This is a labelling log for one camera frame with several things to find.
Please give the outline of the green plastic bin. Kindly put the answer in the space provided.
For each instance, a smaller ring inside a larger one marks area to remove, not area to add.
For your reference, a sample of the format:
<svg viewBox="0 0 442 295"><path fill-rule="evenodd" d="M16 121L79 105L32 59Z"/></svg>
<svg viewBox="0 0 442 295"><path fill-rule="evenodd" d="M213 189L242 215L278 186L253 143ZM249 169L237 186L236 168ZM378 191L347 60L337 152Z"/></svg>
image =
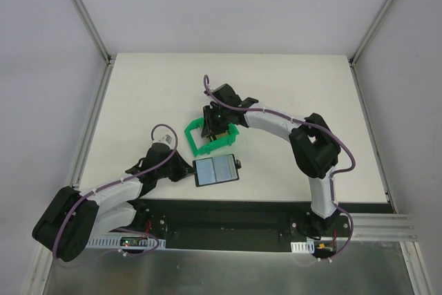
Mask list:
<svg viewBox="0 0 442 295"><path fill-rule="evenodd" d="M239 130L236 125L230 124L227 132L219 135L202 137L203 118L192 120L184 130L185 138L189 143L194 157L208 155L211 152L225 146L231 146L236 142Z"/></svg>

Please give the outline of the black leather card holder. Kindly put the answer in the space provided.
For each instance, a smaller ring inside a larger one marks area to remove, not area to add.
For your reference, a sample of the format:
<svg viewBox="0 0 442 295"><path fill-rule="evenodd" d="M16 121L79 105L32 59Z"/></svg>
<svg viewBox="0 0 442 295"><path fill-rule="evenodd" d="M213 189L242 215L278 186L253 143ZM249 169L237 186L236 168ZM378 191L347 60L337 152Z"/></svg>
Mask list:
<svg viewBox="0 0 442 295"><path fill-rule="evenodd" d="M194 160L193 168L196 187L207 187L239 180L242 164L234 154L227 154Z"/></svg>

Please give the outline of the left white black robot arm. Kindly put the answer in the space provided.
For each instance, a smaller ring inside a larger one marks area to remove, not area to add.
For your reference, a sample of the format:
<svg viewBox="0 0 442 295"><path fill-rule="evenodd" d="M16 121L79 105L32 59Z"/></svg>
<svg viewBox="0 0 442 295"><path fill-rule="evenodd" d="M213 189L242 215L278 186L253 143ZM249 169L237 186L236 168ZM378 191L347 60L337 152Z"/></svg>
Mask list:
<svg viewBox="0 0 442 295"><path fill-rule="evenodd" d="M146 155L111 186L87 191L61 188L32 230L32 237L56 258L68 263L83 252L89 240L119 227L141 231L146 216L137 200L164 178L178 182L195 169L168 144L156 142Z"/></svg>

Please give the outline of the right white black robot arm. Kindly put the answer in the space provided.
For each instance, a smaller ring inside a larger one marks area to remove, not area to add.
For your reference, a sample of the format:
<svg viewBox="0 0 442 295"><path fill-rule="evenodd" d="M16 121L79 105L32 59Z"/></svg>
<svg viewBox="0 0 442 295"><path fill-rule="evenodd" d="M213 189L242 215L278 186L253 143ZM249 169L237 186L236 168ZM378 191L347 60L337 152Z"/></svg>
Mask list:
<svg viewBox="0 0 442 295"><path fill-rule="evenodd" d="M299 122L288 114L267 108L257 99L241 99L228 84L205 91L211 103L203 108L202 137L215 137L227 132L229 125L259 129L291 145L298 168L308 177L311 191L311 229L319 236L334 230L337 208L334 206L328 177L338 162L340 146L321 127L324 119L313 113Z"/></svg>

